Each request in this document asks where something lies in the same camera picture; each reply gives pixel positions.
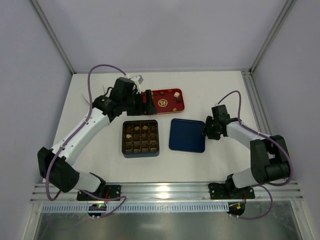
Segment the blue box lid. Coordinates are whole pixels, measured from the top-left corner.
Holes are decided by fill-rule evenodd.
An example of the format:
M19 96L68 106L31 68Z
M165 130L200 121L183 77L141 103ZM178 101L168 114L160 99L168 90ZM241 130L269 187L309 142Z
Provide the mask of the blue box lid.
M168 147L172 151L203 153L206 139L205 123L199 120L174 118L170 123Z

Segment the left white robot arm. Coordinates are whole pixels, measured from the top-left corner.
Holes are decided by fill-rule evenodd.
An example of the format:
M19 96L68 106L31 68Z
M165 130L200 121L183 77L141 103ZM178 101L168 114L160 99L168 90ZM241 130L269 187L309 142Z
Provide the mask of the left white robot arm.
M119 77L109 95L103 94L91 100L89 111L83 120L50 149L42 147L37 153L40 176L46 184L52 184L60 192L72 189L96 192L103 179L93 173L75 170L78 156L91 140L116 117L126 112L129 116L156 114L151 90L141 91L141 75Z

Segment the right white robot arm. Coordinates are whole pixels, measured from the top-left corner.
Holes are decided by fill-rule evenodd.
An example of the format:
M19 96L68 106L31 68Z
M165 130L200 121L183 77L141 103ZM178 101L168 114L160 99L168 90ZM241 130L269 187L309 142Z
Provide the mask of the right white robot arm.
M289 179L292 168L284 138L264 135L243 124L239 118L230 117L225 105L212 107L212 116L205 121L203 135L211 140L229 137L250 151L249 168L227 176L224 183L208 184L212 200L254 199L254 187Z

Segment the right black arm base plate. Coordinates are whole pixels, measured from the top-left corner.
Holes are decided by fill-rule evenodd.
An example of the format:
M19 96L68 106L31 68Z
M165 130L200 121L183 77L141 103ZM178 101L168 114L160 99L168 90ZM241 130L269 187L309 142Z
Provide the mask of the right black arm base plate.
M211 200L244 200L255 199L255 192L252 187L236 188L230 184L212 182L208 185Z

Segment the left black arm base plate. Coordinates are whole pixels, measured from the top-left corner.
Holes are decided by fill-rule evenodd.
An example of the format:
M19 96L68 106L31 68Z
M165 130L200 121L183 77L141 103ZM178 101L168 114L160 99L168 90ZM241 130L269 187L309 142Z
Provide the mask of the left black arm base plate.
M77 201L101 201L102 199L116 199L119 200L121 196L121 185L110 185L110 184L102 184L99 186L95 192L89 192L90 195L84 193L83 191L79 191L77 193L76 200Z

